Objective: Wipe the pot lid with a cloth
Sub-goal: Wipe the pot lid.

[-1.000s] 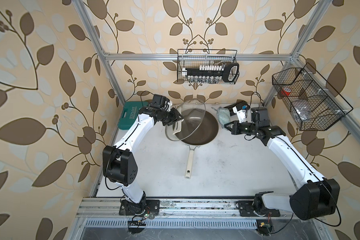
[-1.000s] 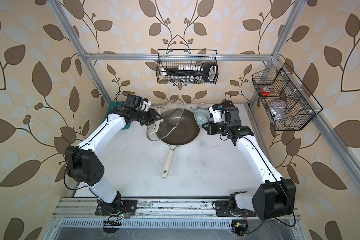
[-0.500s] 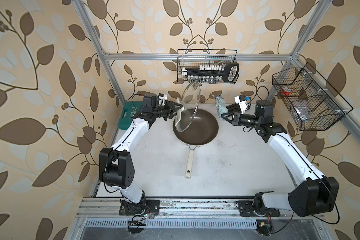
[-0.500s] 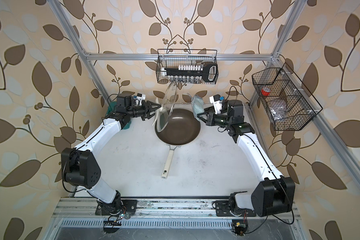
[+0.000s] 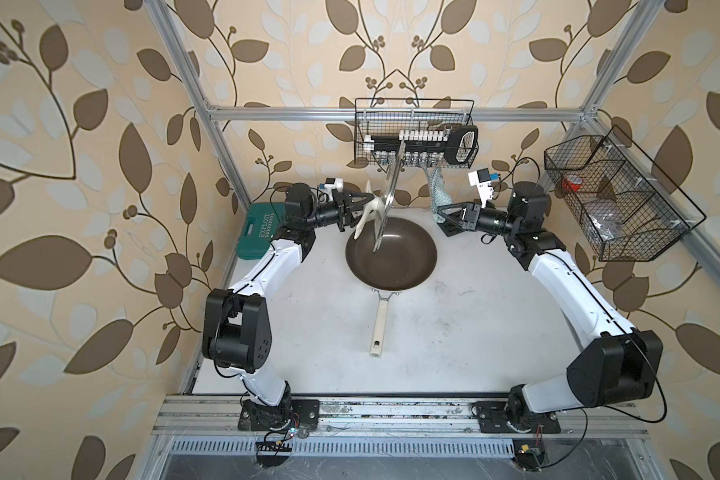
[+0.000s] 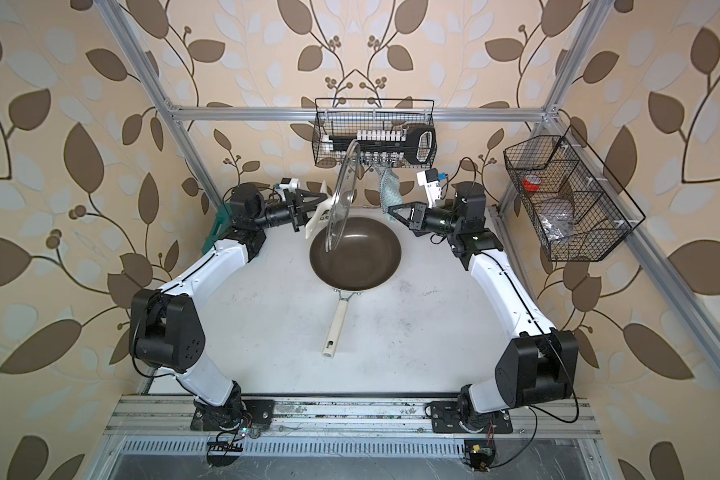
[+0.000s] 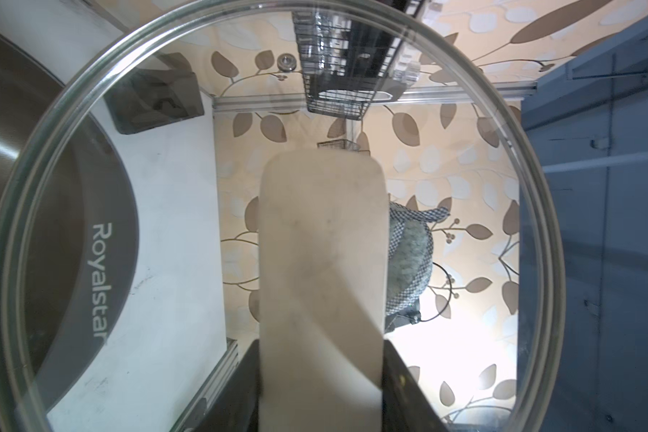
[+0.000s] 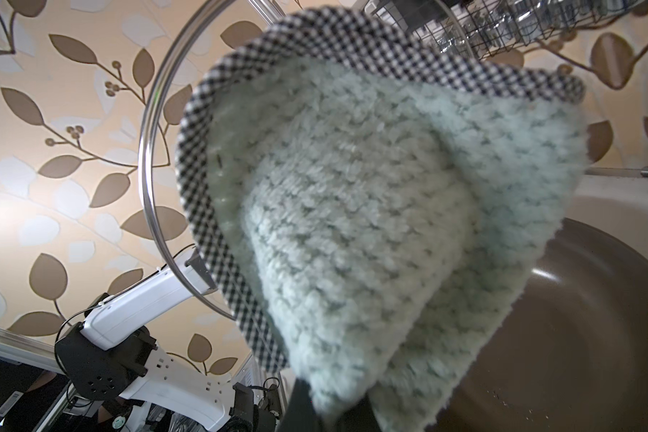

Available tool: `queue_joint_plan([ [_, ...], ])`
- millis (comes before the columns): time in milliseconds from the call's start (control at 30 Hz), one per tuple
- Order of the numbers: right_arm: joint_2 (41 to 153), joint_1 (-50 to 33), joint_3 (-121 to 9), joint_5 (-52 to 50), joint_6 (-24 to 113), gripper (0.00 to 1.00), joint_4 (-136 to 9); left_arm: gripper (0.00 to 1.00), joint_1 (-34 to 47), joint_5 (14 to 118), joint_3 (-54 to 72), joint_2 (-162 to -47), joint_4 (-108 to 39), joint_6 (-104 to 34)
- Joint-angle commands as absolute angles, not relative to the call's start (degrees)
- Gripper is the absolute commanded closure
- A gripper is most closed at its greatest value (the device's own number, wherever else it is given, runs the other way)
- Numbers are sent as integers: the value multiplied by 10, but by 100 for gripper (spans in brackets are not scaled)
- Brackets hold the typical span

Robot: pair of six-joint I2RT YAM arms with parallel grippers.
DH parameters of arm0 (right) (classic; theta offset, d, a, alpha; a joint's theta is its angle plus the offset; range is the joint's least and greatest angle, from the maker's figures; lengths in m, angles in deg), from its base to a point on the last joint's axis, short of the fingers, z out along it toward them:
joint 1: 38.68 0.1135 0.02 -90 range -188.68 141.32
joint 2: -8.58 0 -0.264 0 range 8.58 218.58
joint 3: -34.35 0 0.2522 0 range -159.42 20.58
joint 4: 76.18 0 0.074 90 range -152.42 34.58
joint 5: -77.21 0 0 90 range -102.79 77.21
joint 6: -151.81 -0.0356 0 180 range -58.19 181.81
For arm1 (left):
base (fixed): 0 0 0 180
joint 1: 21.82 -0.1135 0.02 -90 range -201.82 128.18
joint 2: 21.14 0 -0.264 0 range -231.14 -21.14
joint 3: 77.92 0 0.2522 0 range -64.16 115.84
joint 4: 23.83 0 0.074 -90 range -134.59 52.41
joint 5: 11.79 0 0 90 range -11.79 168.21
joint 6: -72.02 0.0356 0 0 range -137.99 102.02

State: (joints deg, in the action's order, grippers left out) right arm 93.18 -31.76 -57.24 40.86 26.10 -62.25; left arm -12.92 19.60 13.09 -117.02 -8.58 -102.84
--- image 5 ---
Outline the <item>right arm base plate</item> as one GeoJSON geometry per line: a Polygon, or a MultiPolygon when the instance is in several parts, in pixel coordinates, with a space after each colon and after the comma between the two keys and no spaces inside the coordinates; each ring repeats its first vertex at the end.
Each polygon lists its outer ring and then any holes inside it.
{"type": "Polygon", "coordinates": [[[552,413],[530,412],[522,403],[486,400],[472,404],[471,411],[484,434],[560,434],[552,413]]]}

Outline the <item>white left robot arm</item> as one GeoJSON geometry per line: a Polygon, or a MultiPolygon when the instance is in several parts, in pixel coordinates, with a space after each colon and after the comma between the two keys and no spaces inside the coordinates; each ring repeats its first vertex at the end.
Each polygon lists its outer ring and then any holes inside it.
{"type": "Polygon", "coordinates": [[[289,395],[288,383],[268,363],[273,337],[267,299],[304,262],[317,229],[335,225],[360,234],[380,208],[380,198],[371,192],[336,190],[321,202],[308,185],[289,186],[284,217],[264,256],[231,287],[207,296],[201,353],[219,376],[240,380],[253,403],[283,408],[289,395]]]}

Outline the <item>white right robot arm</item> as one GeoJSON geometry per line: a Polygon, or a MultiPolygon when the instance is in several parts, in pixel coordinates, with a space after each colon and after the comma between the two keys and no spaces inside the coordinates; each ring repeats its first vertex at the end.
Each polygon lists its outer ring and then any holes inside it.
{"type": "Polygon", "coordinates": [[[564,373],[519,386],[509,409],[515,417],[604,406],[663,390],[658,368],[663,343],[641,331],[600,294],[559,238],[543,226],[547,198],[534,189],[513,194],[506,210],[486,201],[438,207],[450,227],[502,238],[520,266],[553,297],[582,349],[564,373]]]}

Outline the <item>glass pot lid cream handle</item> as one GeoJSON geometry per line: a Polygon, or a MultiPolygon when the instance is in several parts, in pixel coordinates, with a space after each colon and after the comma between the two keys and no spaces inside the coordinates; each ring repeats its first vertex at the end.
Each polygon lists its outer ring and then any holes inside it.
{"type": "MultiPolygon", "coordinates": [[[[387,224],[387,217],[391,205],[394,202],[394,194],[398,183],[400,171],[404,166],[406,142],[400,140],[398,142],[398,149],[392,155],[389,165],[387,166],[387,173],[385,177],[384,187],[381,189],[380,195],[375,195],[375,199],[365,204],[364,206],[373,206],[375,208],[374,219],[369,221],[373,222],[374,227],[374,243],[373,252],[376,252],[381,247],[383,241],[384,229],[387,224]]],[[[362,231],[354,232],[354,239],[358,240],[362,231]]]]}

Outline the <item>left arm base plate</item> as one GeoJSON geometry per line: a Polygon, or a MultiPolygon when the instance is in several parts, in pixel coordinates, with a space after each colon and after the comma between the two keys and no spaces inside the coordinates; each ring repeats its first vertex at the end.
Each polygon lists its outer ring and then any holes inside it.
{"type": "Polygon", "coordinates": [[[245,398],[238,420],[240,431],[269,432],[295,428],[314,431],[320,416],[320,402],[314,399],[284,398],[278,406],[261,405],[245,398]]]}

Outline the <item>green waffle cloth checkered trim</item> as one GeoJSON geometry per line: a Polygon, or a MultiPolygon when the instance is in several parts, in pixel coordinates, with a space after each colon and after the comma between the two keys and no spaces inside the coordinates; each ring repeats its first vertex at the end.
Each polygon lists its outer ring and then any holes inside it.
{"type": "Polygon", "coordinates": [[[441,206],[451,205],[453,199],[446,189],[446,182],[441,167],[434,168],[427,174],[430,195],[430,207],[434,213],[441,206]]]}

